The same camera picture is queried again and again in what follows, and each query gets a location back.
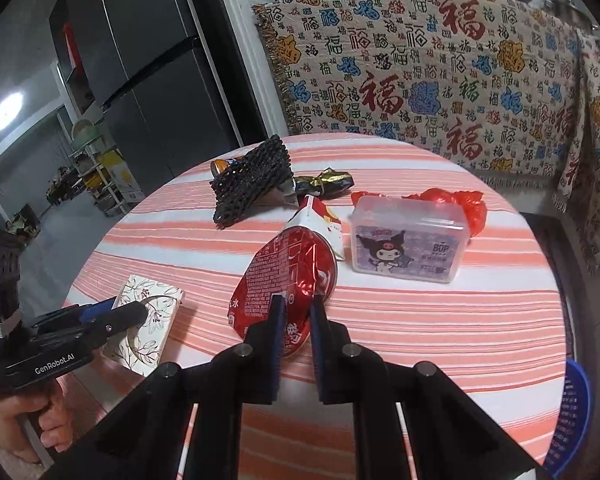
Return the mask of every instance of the tissue box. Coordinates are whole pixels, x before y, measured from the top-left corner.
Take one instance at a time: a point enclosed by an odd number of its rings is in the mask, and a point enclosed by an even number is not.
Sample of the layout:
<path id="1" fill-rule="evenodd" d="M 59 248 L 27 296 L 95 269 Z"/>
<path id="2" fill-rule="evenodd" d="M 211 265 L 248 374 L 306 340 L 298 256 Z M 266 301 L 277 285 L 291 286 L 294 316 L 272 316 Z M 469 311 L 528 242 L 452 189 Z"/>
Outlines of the tissue box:
<path id="1" fill-rule="evenodd" d="M 180 288 L 132 274 L 122 288 L 113 308 L 140 301 L 147 307 L 147 318 L 141 327 L 109 338 L 103 354 L 125 368 L 147 377 L 160 364 L 184 292 Z"/>

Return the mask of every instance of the plastic storage box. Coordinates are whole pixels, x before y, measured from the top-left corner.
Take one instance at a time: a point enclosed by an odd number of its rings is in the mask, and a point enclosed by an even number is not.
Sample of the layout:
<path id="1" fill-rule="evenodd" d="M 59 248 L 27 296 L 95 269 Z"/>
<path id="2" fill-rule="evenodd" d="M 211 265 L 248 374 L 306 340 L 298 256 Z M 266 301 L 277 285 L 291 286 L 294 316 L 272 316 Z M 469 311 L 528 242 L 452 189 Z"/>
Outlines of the plastic storage box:
<path id="1" fill-rule="evenodd" d="M 358 272 L 448 283 L 469 240 L 459 205 L 363 196 L 351 215 Z"/>

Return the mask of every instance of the gold wrapper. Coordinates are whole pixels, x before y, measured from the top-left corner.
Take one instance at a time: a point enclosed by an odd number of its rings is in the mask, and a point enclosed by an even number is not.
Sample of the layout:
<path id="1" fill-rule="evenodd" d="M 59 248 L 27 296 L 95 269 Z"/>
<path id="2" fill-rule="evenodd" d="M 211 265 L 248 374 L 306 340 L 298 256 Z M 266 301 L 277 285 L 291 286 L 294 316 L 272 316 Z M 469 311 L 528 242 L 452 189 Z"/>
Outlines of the gold wrapper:
<path id="1" fill-rule="evenodd" d="M 331 198 L 353 186 L 353 177 L 347 171 L 327 168 L 318 176 L 294 176 L 296 195 Z"/>

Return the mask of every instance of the black knitted item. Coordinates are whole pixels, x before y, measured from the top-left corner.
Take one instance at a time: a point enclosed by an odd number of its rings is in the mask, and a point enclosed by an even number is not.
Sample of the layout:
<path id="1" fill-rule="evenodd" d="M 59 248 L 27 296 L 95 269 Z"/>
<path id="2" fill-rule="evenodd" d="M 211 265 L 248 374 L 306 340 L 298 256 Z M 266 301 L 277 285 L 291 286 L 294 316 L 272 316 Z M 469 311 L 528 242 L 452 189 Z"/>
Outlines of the black knitted item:
<path id="1" fill-rule="evenodd" d="M 293 176 L 289 154 L 280 137 L 272 136 L 211 181 L 216 192 L 214 222 L 235 224 L 254 200 Z"/>

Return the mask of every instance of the striped tablecloth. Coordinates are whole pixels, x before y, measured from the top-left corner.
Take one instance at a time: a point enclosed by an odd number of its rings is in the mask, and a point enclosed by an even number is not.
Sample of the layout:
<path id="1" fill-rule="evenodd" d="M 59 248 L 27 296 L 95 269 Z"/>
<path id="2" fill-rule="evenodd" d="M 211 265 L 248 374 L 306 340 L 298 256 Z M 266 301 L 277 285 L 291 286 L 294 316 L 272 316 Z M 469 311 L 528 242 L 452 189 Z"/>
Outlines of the striped tablecloth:
<path id="1" fill-rule="evenodd" d="M 452 283 L 357 274 L 340 262 L 327 314 L 387 361 L 435 362 L 542 462 L 562 397 L 564 325 L 554 277 L 522 216 L 463 168 L 410 144 L 356 134 L 289 137 L 285 144 L 295 173 L 328 166 L 350 171 L 355 190 L 395 196 L 429 187 L 484 192 L 486 228 L 471 240 Z M 185 367 L 208 362 L 239 341 L 227 324 L 231 294 L 254 253 L 294 211 L 270 209 L 217 230 L 210 179 L 205 163 L 147 197 L 104 237 L 67 298 L 68 304 L 110 298 L 130 274 L 182 288 L 186 297 L 163 360 Z M 328 204 L 343 219 L 348 244 L 350 199 Z M 353 479 L 351 408 L 318 402 L 310 341 L 283 362 L 282 375 L 276 404 L 245 406 L 240 476 Z M 65 376 L 78 432 L 138 381 L 104 358 Z"/>

